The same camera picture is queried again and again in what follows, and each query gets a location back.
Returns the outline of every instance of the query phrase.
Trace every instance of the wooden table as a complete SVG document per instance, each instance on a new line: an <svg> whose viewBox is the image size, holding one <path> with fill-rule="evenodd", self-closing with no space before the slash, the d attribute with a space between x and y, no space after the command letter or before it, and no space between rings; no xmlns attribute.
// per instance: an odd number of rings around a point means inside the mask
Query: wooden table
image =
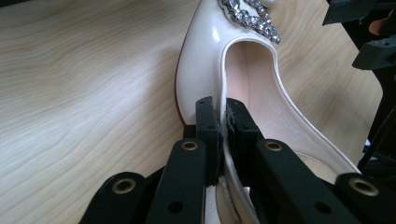
<svg viewBox="0 0 396 224"><path fill-rule="evenodd" d="M149 175L182 136L174 74L198 1L0 8L0 223L77 223L110 176ZM322 0L271 9L290 97L355 163L381 97Z"/></svg>

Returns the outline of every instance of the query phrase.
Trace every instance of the high heel shoe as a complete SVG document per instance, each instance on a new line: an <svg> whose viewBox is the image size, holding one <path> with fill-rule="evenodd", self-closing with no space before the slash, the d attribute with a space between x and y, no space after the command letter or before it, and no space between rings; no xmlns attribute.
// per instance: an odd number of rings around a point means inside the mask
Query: high heel shoe
<svg viewBox="0 0 396 224"><path fill-rule="evenodd" d="M272 28L267 27L269 38L266 38L261 27L245 24L247 28L243 28L235 20L230 22L233 15L227 13L230 8L226 5L230 2L233 1L200 2L180 53L176 101L182 121L194 124L195 102L206 96L213 97L225 133L224 173L228 175L222 181L226 185L223 187L233 186L229 189L233 200L236 197L243 204L235 205L238 206L235 208L237 217L256 222L254 209L240 186L228 149L227 97L242 101L264 137L288 144L318 177L334 182L340 174L359 171L289 98L280 80L276 50L270 41L278 41L276 33L271 33Z"/></svg>

